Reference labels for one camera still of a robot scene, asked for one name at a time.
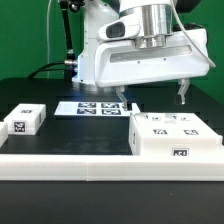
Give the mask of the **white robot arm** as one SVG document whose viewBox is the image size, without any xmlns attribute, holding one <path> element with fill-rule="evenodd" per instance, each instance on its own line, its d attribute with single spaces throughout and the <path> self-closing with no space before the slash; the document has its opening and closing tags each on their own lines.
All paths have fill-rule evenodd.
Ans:
<svg viewBox="0 0 224 224">
<path fill-rule="evenodd" d="M 183 104 L 192 77 L 204 76 L 214 63 L 207 53 L 204 27 L 177 23 L 200 0 L 101 0 L 84 11 L 84 49 L 78 56 L 73 85 L 91 91 L 176 80 Z"/>
</svg>

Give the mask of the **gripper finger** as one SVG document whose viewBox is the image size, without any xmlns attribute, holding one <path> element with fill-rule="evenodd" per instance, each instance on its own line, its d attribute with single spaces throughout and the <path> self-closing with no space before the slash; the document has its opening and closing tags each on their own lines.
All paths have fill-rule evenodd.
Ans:
<svg viewBox="0 0 224 224">
<path fill-rule="evenodd" d="M 177 103 L 179 105 L 184 105 L 185 100 L 185 94 L 187 93 L 187 90 L 190 86 L 190 80 L 189 79 L 180 79 L 178 81 L 179 84 L 179 90 L 177 92 Z"/>
<path fill-rule="evenodd" d="M 116 94 L 123 103 L 123 109 L 125 111 L 131 111 L 132 110 L 132 103 L 130 101 L 128 101 L 127 98 L 124 96 L 124 94 L 123 94 L 124 91 L 125 91 L 124 87 L 117 87 L 116 88 Z"/>
</svg>

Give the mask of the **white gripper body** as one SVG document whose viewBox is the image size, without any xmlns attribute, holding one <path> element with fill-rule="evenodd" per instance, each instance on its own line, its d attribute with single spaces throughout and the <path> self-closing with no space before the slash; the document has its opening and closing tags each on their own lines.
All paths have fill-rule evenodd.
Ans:
<svg viewBox="0 0 224 224">
<path fill-rule="evenodd" d="M 164 47 L 137 49 L 133 40 L 102 43 L 95 53 L 95 83 L 117 87 L 204 76 L 208 62 L 182 31 L 166 39 Z"/>
</svg>

